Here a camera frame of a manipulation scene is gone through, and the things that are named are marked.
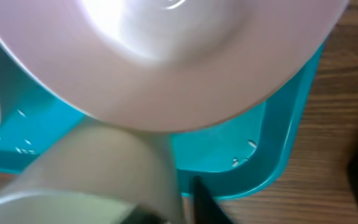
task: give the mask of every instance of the white mug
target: white mug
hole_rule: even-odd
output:
[[[138,206],[185,222],[170,136],[89,119],[0,192],[0,223],[120,223]]]

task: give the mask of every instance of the water droplet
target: water droplet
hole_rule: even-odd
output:
[[[27,116],[25,115],[25,113],[23,113],[23,111],[17,109],[17,112],[19,112],[19,114],[23,117],[26,118]]]
[[[18,153],[22,154],[22,151],[18,147],[15,147],[15,149]]]
[[[254,149],[256,149],[257,145],[253,140],[248,140],[248,144],[252,146]]]
[[[239,161],[237,160],[237,158],[233,159],[233,167],[237,166],[239,164]]]

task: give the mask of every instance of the wooden table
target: wooden table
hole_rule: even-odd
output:
[[[357,146],[358,0],[353,0],[328,39],[285,173],[262,192],[222,205],[237,223],[357,224],[345,173]],[[0,174],[0,186],[11,177]]]

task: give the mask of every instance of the wood grain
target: wood grain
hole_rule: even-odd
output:
[[[353,0],[327,41],[285,173],[262,192],[222,206],[236,223],[357,224],[345,173],[357,146],[358,0]],[[0,174],[0,186],[11,178]]]

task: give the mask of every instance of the teal tray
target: teal tray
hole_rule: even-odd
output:
[[[254,194],[284,171],[322,48],[287,84],[248,112],[213,126],[172,135],[183,195],[194,176],[220,199]],[[0,172],[21,173],[84,115],[45,91],[0,48]]]

